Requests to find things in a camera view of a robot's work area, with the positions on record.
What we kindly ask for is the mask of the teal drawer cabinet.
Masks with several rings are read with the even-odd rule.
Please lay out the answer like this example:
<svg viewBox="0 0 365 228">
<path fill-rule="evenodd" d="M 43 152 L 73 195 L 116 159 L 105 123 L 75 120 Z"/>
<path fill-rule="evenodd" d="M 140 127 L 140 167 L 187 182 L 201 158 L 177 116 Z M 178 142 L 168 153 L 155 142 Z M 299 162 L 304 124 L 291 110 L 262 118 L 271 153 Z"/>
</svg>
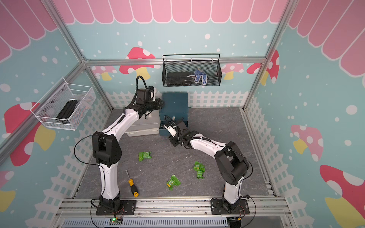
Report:
<svg viewBox="0 0 365 228">
<path fill-rule="evenodd" d="M 176 123 L 183 120 L 186 126 L 188 126 L 188 93 L 186 92 L 164 92 L 162 94 L 162 100 L 165 102 L 163 109 L 159 111 L 160 116 L 160 128 L 159 133 L 163 137 L 170 136 L 168 130 L 165 129 L 164 124 L 165 116 L 169 116 Z"/>
</svg>

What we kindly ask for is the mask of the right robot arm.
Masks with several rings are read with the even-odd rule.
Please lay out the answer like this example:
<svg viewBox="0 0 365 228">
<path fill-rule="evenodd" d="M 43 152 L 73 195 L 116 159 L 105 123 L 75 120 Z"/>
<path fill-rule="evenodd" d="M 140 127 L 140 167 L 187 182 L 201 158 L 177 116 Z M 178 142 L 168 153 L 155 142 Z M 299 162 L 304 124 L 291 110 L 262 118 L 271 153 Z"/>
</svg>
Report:
<svg viewBox="0 0 365 228">
<path fill-rule="evenodd" d="M 225 180 L 222 205 L 227 211 L 233 211 L 241 201 L 241 186 L 251 165 L 234 142 L 222 143 L 188 129 L 184 121 L 175 122 L 165 117 L 164 128 L 170 133 L 173 146 L 201 151 L 213 157 L 219 173 Z"/>
</svg>

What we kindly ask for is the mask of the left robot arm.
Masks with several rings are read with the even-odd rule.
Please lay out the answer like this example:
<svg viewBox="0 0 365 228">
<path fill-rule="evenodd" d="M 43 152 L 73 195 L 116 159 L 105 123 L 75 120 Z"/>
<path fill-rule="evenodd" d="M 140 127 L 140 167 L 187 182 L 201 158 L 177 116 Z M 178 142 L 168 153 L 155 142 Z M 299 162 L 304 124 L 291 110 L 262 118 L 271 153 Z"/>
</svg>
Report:
<svg viewBox="0 0 365 228">
<path fill-rule="evenodd" d="M 131 103 L 121 116 L 102 132 L 92 135 L 93 157 L 101 173 L 102 190 L 100 205 L 117 211 L 120 207 L 120 190 L 117 184 L 117 166 L 122 156 L 119 141 L 123 134 L 141 117 L 155 110 L 161 110 L 164 101 L 155 98 L 153 86 L 138 89 Z"/>
</svg>

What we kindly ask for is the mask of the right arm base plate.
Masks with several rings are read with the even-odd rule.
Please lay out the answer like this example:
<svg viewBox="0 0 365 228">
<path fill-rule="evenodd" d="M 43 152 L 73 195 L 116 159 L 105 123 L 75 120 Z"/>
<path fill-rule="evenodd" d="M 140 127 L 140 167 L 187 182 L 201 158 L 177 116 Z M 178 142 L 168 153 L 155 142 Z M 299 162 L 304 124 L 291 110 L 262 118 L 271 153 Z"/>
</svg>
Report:
<svg viewBox="0 0 365 228">
<path fill-rule="evenodd" d="M 211 212 L 213 215 L 249 215 L 250 209 L 246 199 L 239 199 L 236 203 L 230 204 L 225 199 L 212 198 Z"/>
</svg>

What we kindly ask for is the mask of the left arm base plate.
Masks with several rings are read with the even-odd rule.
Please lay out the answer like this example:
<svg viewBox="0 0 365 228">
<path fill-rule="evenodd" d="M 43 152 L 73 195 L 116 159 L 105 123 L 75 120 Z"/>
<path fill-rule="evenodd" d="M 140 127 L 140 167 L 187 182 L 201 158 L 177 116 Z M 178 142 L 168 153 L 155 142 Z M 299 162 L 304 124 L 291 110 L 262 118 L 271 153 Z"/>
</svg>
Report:
<svg viewBox="0 0 365 228">
<path fill-rule="evenodd" d="M 97 216 L 134 215 L 136 200 L 106 200 L 103 199 L 97 208 Z"/>
</svg>

